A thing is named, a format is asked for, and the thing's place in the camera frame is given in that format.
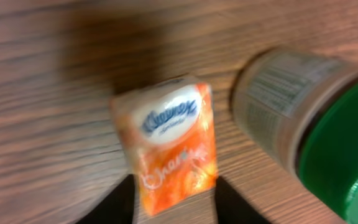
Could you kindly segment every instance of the brown tabletop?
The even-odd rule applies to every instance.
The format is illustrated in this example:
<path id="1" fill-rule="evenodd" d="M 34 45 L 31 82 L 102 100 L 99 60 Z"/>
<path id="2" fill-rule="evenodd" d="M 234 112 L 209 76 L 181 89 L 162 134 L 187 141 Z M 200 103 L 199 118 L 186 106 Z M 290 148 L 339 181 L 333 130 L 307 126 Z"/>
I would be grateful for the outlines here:
<path id="1" fill-rule="evenodd" d="M 0 224 L 70 223 L 127 172 L 108 101 L 183 74 L 213 86 L 219 172 L 275 223 L 343 223 L 234 125 L 256 53 L 358 60 L 358 1 L 0 0 Z M 211 192 L 138 223 L 213 223 Z"/>

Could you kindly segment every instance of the orange and white packaging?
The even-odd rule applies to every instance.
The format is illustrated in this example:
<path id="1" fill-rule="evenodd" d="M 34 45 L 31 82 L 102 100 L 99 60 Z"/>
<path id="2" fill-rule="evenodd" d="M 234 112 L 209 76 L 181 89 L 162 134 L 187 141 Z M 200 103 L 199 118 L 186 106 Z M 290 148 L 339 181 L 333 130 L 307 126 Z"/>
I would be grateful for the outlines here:
<path id="1" fill-rule="evenodd" d="M 112 99 L 113 119 L 149 215 L 215 186 L 211 87 L 176 78 Z"/>

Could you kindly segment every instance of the wooden surface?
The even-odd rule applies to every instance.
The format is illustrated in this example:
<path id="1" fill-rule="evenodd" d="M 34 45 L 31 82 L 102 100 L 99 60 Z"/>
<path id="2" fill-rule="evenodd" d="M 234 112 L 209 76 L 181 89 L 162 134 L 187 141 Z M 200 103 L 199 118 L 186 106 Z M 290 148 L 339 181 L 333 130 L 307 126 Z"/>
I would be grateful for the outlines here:
<path id="1" fill-rule="evenodd" d="M 343 223 L 234 125 L 253 55 L 358 60 L 358 1 L 0 0 L 0 224 L 70 223 L 127 172 L 113 92 L 191 73 L 213 86 L 220 174 L 275 223 Z M 211 192 L 138 223 L 213 223 Z"/>

